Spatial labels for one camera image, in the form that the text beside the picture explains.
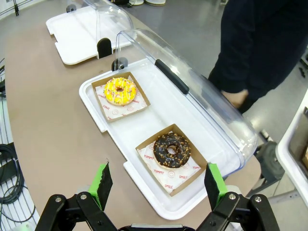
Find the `person's left hand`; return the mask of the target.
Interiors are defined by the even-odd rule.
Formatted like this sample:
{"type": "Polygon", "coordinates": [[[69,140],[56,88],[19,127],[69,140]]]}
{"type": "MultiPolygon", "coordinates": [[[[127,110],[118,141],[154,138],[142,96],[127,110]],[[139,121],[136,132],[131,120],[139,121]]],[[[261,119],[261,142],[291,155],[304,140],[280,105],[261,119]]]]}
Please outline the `person's left hand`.
{"type": "Polygon", "coordinates": [[[221,91],[221,93],[235,108],[239,108],[248,96],[248,90],[242,90],[238,93],[221,91]]]}

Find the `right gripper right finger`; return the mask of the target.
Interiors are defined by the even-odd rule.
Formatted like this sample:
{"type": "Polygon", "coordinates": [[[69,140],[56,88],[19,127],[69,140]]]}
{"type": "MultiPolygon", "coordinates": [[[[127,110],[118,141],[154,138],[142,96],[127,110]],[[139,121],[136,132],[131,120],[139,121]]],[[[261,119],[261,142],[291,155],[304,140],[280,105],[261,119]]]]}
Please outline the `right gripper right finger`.
{"type": "Polygon", "coordinates": [[[216,164],[207,164],[204,184],[212,211],[198,231],[224,231],[229,223],[240,224],[244,231],[280,230],[267,197],[255,194],[246,198],[229,191],[216,164]]]}

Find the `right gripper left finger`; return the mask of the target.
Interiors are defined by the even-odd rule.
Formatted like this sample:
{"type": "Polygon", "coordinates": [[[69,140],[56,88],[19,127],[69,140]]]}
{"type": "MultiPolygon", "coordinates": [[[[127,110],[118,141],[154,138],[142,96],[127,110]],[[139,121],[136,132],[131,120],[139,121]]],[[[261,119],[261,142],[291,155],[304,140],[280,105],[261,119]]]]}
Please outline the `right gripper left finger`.
{"type": "Polygon", "coordinates": [[[91,231],[116,231],[104,212],[112,185],[109,164],[100,165],[87,191],[68,199],[62,194],[48,199],[36,230],[72,231],[77,223],[84,222],[91,231]]]}

